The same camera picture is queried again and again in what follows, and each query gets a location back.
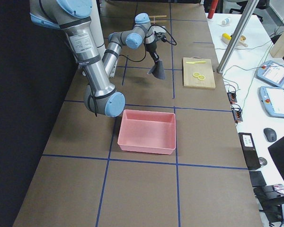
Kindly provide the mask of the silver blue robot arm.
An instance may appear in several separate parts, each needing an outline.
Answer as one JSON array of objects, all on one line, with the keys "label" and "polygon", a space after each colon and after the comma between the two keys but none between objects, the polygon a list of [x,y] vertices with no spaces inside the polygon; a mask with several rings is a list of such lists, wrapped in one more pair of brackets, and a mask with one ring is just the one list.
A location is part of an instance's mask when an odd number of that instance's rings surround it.
[{"label": "silver blue robot arm", "polygon": [[148,74],[152,74],[158,79],[165,79],[163,63],[156,52],[157,37],[153,31],[149,15],[140,13],[135,16],[134,20],[135,25],[132,30],[111,33],[108,37],[109,44],[102,58],[107,75],[111,75],[123,46],[138,49],[143,44],[154,61],[154,65]]},{"label": "silver blue robot arm", "polygon": [[30,15],[39,26],[62,30],[89,85],[84,102],[95,115],[117,117],[125,97],[110,83],[105,65],[90,29],[93,3],[90,0],[31,0]]}]

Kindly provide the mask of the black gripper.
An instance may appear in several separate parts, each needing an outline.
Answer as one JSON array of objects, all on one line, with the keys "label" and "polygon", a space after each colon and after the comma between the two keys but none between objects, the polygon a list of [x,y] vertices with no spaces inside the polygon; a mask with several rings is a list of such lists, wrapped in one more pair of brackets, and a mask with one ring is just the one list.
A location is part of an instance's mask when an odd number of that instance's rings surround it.
[{"label": "black gripper", "polygon": [[157,63],[160,59],[159,55],[156,52],[156,49],[157,49],[157,43],[156,42],[146,44],[146,51],[150,54],[154,63]]}]

